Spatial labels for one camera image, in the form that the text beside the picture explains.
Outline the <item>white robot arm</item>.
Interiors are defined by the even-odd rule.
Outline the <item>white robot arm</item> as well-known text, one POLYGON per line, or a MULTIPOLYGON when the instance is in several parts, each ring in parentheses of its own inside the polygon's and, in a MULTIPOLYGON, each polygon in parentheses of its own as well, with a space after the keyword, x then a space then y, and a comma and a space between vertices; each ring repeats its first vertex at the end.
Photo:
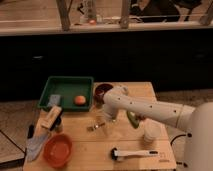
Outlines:
POLYGON ((125 86, 103 95, 103 110, 114 120, 120 109, 184 131, 184 171, 213 171, 213 102, 198 107, 131 97, 125 86))

